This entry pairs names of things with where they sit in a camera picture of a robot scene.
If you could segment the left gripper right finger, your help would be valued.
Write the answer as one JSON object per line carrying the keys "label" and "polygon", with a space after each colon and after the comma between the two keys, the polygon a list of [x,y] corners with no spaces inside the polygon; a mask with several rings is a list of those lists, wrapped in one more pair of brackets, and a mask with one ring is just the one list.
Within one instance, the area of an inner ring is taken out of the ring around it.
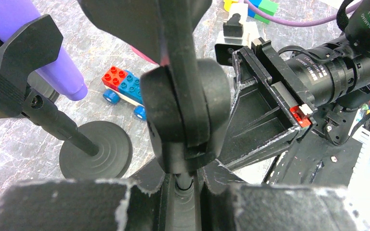
{"label": "left gripper right finger", "polygon": [[219,161],[198,170],[203,231],[365,231],[346,188],[249,184]]}

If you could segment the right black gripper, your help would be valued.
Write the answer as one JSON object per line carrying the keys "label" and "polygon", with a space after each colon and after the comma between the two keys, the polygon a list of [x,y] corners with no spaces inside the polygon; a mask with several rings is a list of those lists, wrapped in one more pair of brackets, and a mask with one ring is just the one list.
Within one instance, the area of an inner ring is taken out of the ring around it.
{"label": "right black gripper", "polygon": [[274,157],[317,125],[314,97],[270,40],[250,46],[218,42],[219,64],[235,71],[234,98],[219,160],[229,169]]}

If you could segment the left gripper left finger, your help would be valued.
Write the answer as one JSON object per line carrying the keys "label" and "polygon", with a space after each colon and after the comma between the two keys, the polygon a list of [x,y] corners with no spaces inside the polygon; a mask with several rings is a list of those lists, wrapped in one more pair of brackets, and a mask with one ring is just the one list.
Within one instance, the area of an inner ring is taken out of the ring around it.
{"label": "left gripper left finger", "polygon": [[164,231],[172,175],[151,161],[127,179],[23,181],[0,198],[0,231]]}

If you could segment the pink toy microphone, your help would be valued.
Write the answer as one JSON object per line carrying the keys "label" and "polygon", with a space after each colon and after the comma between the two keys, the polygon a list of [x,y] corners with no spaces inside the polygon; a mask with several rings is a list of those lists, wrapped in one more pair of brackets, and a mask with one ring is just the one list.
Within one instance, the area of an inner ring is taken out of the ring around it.
{"label": "pink toy microphone", "polygon": [[133,46],[130,46],[131,50],[137,54],[139,57],[141,57],[142,59],[146,60],[147,62],[149,63],[152,63],[152,64],[156,64],[158,65],[158,63],[154,62],[152,59],[150,59],[148,56],[146,56],[145,54],[143,54],[142,52],[140,52],[139,50],[137,50],[135,47]]}

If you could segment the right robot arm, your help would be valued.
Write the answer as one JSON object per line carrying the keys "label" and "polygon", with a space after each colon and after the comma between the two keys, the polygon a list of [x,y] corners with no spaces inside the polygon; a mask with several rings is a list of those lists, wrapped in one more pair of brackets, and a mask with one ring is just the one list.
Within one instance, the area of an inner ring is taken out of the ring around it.
{"label": "right robot arm", "polygon": [[308,135],[344,126],[335,108],[370,96],[370,0],[346,0],[336,19],[342,34],[313,49],[271,41],[234,3],[215,44],[216,59],[235,70],[235,95],[219,161],[238,169],[290,150]]}

